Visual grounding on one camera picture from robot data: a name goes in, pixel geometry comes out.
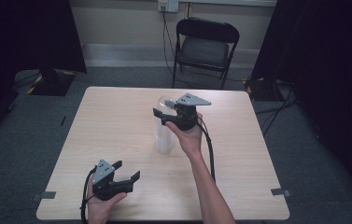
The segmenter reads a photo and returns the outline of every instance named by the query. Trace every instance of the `baseboard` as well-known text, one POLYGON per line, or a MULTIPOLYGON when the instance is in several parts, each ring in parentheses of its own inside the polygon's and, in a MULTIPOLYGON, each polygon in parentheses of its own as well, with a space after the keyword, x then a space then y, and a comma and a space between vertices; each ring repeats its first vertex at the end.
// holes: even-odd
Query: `baseboard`
MULTIPOLYGON (((82 52, 88 67, 137 67, 167 66, 172 67, 174 56, 172 50, 153 46, 126 46, 83 44, 82 52)), ((257 61, 259 49, 237 49, 233 54, 231 67, 253 68, 257 61)))

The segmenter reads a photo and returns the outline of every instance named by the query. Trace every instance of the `hand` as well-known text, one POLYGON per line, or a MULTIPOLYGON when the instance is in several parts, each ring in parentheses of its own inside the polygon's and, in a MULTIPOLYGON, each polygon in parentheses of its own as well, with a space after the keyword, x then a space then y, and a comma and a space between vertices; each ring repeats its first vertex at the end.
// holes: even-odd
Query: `hand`
MULTIPOLYGON (((202 114, 198 113, 198 117, 199 124, 202 124, 202 114)), ((185 132, 179 130, 171 121, 167 121, 166 126, 177 136, 182 150, 187 154, 190 161, 196 157, 202 157, 202 130, 197 125, 185 132)))
POLYGON ((88 200, 88 214, 89 214, 89 223, 106 223, 109 218, 109 213, 111 212, 112 207, 118 203, 120 200, 127 196, 126 193, 122 192, 115 195, 112 199, 108 201, 102 201, 93 195, 93 175, 91 175, 88 184, 88 195, 86 199, 88 200))

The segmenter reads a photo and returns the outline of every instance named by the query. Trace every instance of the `chair backrest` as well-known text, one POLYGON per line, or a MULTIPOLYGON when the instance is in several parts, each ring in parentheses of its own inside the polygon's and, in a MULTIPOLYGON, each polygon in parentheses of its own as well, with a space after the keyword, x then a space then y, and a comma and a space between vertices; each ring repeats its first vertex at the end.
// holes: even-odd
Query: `chair backrest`
POLYGON ((225 43, 237 44, 239 32, 226 22, 207 21, 198 18, 186 18, 176 25, 177 38, 179 35, 211 39, 225 43))

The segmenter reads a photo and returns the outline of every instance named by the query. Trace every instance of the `gray wall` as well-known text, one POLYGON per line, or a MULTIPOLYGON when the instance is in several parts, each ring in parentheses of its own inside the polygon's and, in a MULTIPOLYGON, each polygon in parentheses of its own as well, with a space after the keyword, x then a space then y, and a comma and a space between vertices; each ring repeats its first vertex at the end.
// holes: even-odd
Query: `gray wall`
MULTIPOLYGON (((71 0, 82 43, 162 46, 163 18, 156 1, 71 0)), ((239 49, 260 49, 274 8, 179 3, 166 13, 175 41, 176 23, 188 16, 226 21, 241 34, 239 49)))

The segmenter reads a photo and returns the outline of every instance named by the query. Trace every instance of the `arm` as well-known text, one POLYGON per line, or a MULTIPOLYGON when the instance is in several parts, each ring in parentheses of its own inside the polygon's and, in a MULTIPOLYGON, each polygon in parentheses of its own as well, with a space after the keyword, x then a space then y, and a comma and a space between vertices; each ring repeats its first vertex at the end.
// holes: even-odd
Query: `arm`
POLYGON ((226 204, 204 163, 201 151, 202 130, 195 126, 191 130, 182 132, 170 121, 166 122, 166 126, 176 134, 182 149, 190 159, 199 194, 203 222, 205 224, 235 223, 231 209, 226 204))
POLYGON ((108 201, 101 201, 100 199, 93 196, 93 175, 89 179, 88 195, 88 215, 89 224, 105 224, 109 219, 109 213, 112 207, 120 200, 127 196, 126 193, 119 193, 108 201))

